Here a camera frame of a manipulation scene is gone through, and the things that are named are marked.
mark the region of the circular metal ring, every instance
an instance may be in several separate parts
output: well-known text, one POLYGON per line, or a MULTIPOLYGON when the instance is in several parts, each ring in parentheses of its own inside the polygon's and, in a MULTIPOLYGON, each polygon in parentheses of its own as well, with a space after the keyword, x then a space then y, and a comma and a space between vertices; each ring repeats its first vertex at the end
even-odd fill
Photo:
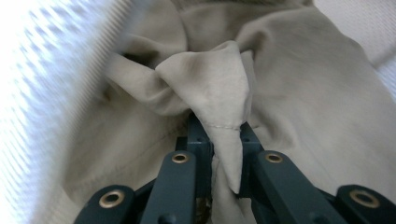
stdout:
POLYGON ((380 205, 379 200, 373 194, 365 190, 354 189, 350 191, 349 196, 352 198, 353 201, 355 201, 355 203, 359 203, 365 207, 377 208, 380 205), (360 196, 363 196, 370 201, 363 200, 362 198, 360 198, 360 196))
POLYGON ((124 198, 125 194, 123 191, 114 189, 100 198, 99 205, 103 208, 112 208, 122 203, 124 198))
POLYGON ((265 159, 273 163, 280 163, 283 161, 283 158, 275 153, 265 155, 265 159))
POLYGON ((189 160, 189 157, 184 153, 178 153, 172 157, 172 161, 175 163, 184 163, 189 160))

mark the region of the gray cloth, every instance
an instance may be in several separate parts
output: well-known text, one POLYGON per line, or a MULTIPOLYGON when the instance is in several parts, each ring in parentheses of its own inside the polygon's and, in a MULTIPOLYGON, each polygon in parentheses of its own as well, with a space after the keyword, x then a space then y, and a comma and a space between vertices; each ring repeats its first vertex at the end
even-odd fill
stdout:
POLYGON ((191 111, 215 145, 209 222, 254 222, 233 195, 245 121, 318 188, 360 184, 396 201, 395 104, 361 47, 309 3, 157 1, 106 73, 64 182, 75 211, 107 185, 154 178, 191 111))

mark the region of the beige fabric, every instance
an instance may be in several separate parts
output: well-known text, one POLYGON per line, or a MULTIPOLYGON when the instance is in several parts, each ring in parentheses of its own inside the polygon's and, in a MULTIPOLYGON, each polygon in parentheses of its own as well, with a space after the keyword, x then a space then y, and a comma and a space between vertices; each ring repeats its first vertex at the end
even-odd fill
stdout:
POLYGON ((150 181, 195 112, 214 142, 212 223, 252 223, 235 199, 239 127, 286 153, 319 188, 361 184, 396 201, 395 104, 361 47, 315 7, 157 1, 108 68, 81 127, 65 191, 150 181))

